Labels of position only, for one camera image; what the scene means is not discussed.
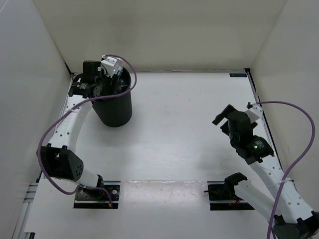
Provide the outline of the clear bottle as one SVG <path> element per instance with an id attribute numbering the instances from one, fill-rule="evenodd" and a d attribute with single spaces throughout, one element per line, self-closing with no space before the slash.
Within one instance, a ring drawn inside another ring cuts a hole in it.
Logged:
<path id="1" fill-rule="evenodd" d="M 114 76 L 114 92 L 115 94 L 119 94 L 123 91 L 123 88 L 127 87 L 127 82 L 122 78 L 123 68 L 120 67 Z"/>

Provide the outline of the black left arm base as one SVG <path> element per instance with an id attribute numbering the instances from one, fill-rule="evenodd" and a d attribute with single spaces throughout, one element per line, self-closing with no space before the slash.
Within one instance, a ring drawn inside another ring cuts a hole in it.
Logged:
<path id="1" fill-rule="evenodd" d="M 103 190 L 88 190 L 79 188 L 75 194 L 73 208 L 75 209 L 118 209 L 120 198 L 120 181 L 104 181 L 104 188 L 111 196 L 112 203 L 109 202 L 108 195 Z"/>

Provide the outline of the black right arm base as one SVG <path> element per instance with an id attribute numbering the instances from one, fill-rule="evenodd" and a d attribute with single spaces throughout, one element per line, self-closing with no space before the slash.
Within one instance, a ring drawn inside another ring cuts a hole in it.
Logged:
<path id="1" fill-rule="evenodd" d="M 252 211 L 254 208 L 243 199 L 227 191 L 222 181 L 208 181 L 207 189 L 210 211 Z"/>

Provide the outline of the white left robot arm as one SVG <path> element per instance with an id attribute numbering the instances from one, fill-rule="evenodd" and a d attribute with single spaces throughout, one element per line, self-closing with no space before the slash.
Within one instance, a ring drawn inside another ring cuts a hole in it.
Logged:
<path id="1" fill-rule="evenodd" d="M 64 113 L 42 136 L 37 157 L 40 168 L 49 182 L 68 195 L 56 179 L 74 183 L 87 189 L 93 199 L 103 197 L 102 177 L 85 169 L 76 155 L 76 143 L 92 103 L 115 96 L 117 81 L 123 72 L 123 61 L 116 56 L 104 55 L 101 61 L 85 61 L 83 72 L 72 81 L 68 90 Z"/>

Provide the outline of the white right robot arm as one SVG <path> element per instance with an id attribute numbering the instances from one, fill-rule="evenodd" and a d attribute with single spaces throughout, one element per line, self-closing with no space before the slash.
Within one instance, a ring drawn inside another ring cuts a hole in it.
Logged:
<path id="1" fill-rule="evenodd" d="M 310 239 L 319 232 L 319 214 L 298 193 L 293 180 L 283 171 L 268 142 L 253 133 L 263 115 L 258 104 L 248 104 L 242 112 L 228 105 L 212 122 L 226 122 L 221 131 L 239 157 L 259 176 L 271 194 L 268 197 L 242 173 L 224 179 L 216 191 L 209 190 L 217 200 L 243 200 L 268 222 L 267 235 L 278 239 Z"/>

